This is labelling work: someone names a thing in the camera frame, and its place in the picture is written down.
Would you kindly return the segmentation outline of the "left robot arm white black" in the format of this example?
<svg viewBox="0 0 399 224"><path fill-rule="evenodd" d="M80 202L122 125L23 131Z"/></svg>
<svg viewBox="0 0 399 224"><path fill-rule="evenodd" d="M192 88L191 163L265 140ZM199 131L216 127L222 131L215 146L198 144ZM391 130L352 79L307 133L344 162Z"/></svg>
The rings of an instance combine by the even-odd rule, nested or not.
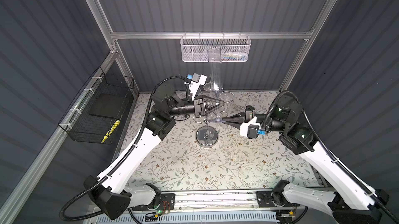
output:
<svg viewBox="0 0 399 224"><path fill-rule="evenodd" d="M144 115L142 128L135 140L98 175L98 178L106 177L106 181L88 195L111 220L132 207L156 209L160 205L162 192L153 184L146 183L136 188L126 184L146 156L173 129L176 124L174 117L191 114L197 118L206 117L224 105L222 100L197 96L193 91L196 89L194 84L189 85L188 89L189 97L182 99L171 84L164 83L155 88L148 103L148 107L153 106L154 109Z"/></svg>

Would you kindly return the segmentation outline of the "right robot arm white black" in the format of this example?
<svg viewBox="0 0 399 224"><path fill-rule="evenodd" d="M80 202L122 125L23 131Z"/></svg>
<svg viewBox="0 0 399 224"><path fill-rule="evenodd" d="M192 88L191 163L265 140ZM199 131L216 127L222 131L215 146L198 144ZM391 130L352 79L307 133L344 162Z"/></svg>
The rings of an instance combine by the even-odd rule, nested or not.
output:
<svg viewBox="0 0 399 224"><path fill-rule="evenodd" d="M265 114L256 113L254 107L247 106L245 112L222 121L239 129L240 135L249 139L278 132L279 141L314 167L334 189L315 190L281 179L271 192L276 206L303 205L333 217L339 224L378 224L382 213L395 223L399 222L386 207L389 195L366 184L332 153L294 93L279 93Z"/></svg>

